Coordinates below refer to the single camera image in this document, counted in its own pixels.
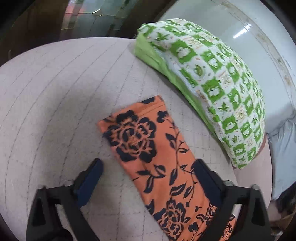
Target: gray cloth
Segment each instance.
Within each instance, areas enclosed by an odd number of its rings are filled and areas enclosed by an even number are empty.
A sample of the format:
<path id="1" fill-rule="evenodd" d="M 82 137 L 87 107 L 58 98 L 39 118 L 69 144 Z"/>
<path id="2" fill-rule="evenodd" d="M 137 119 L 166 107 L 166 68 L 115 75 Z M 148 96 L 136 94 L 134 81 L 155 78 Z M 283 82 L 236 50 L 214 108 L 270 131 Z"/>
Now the gray cloth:
<path id="1" fill-rule="evenodd" d="M 275 200 L 296 181 L 296 115 L 268 134 Z"/>

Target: orange floral fabric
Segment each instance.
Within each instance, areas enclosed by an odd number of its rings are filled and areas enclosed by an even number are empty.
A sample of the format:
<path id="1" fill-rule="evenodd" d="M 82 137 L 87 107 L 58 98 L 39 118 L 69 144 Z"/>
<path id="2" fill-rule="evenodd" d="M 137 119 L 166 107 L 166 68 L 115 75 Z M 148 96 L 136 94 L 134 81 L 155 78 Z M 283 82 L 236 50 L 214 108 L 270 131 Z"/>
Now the orange floral fabric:
<path id="1" fill-rule="evenodd" d="M 215 215 L 194 174 L 195 157 L 160 96 L 135 103 L 98 127 L 171 241 L 198 240 Z M 221 240 L 227 240 L 235 217 Z"/>

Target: pillow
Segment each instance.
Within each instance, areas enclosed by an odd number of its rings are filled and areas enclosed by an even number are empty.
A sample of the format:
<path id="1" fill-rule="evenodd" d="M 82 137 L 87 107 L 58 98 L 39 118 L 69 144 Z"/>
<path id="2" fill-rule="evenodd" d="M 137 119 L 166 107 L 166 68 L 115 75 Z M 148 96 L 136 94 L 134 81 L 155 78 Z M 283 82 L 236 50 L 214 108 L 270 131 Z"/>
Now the pillow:
<path id="1" fill-rule="evenodd" d="M 143 24 L 135 54 L 183 93 L 233 166 L 243 168 L 256 156 L 264 136 L 263 95 L 230 47 L 201 26 L 175 18 Z"/>
<path id="2" fill-rule="evenodd" d="M 296 181 L 296 116 L 268 134 L 272 162 L 272 195 L 278 199 Z"/>

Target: beige padded board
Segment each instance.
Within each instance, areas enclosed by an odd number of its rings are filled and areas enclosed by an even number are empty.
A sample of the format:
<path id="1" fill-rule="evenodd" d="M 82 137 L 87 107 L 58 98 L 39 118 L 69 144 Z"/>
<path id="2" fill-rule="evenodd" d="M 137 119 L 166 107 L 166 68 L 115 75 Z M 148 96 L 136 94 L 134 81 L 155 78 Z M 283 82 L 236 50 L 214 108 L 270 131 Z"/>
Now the beige padded board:
<path id="1" fill-rule="evenodd" d="M 0 213 L 20 241 L 37 187 L 74 179 L 96 157 L 105 170 L 82 211 L 98 237 L 167 240 L 95 125 L 154 95 L 163 97 L 196 158 L 236 184 L 205 125 L 164 76 L 135 58 L 133 45 L 132 39 L 73 39 L 0 67 Z"/>

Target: green checkered pattern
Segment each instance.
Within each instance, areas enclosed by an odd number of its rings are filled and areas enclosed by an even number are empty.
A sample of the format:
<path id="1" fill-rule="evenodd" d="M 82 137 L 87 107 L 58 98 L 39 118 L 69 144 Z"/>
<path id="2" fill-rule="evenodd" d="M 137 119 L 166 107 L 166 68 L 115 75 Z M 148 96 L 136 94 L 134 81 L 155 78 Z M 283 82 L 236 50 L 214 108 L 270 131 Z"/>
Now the green checkered pattern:
<path id="1" fill-rule="evenodd" d="M 245 167 L 264 138 L 265 104 L 251 71 L 229 46 L 182 19 L 138 29 L 201 103 L 235 167 Z"/>

